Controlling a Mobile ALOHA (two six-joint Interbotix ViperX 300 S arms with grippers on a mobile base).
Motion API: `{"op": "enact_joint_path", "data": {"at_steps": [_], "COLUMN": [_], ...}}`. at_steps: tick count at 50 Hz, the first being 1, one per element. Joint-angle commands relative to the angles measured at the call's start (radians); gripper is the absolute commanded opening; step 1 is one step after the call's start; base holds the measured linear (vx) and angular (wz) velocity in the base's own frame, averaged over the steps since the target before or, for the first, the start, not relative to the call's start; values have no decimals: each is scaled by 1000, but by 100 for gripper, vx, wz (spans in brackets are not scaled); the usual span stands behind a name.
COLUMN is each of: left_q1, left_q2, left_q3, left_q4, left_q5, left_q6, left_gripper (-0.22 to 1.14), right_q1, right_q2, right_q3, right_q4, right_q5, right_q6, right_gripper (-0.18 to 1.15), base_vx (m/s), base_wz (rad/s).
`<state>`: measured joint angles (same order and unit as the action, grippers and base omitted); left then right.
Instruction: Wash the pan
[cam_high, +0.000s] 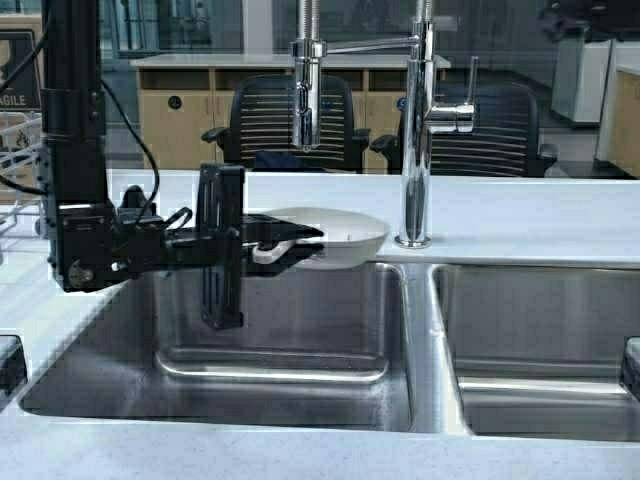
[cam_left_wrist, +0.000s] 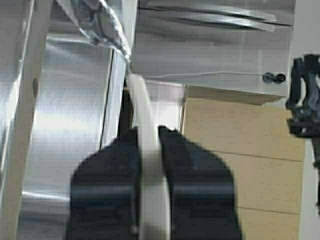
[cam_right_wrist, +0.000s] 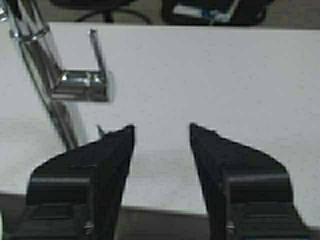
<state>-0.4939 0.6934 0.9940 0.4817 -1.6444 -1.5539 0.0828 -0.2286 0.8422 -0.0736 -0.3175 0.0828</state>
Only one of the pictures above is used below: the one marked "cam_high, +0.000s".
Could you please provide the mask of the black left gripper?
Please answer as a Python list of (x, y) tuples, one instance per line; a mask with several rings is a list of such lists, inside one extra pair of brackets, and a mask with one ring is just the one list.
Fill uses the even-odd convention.
[[(162, 270), (186, 270), (200, 266), (192, 249), (191, 229), (170, 229), (193, 212), (182, 207), (168, 219), (157, 214), (154, 201), (148, 203), (138, 185), (127, 188), (115, 210), (113, 223), (113, 274), (141, 275)], [(273, 245), (257, 243), (244, 248), (244, 276), (278, 276), (324, 250), (317, 242), (297, 241), (322, 237), (315, 227), (293, 223), (264, 214), (242, 217), (243, 240), (289, 240)]]

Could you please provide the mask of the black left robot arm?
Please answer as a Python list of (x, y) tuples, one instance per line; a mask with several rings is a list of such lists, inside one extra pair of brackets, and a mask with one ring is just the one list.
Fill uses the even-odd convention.
[(99, 7), (45, 1), (41, 188), (49, 263), (68, 292), (92, 292), (147, 272), (218, 267), (233, 276), (278, 273), (323, 249), (322, 232), (243, 208), (245, 171), (200, 168), (196, 220), (180, 228), (138, 188), (115, 206), (104, 155)]

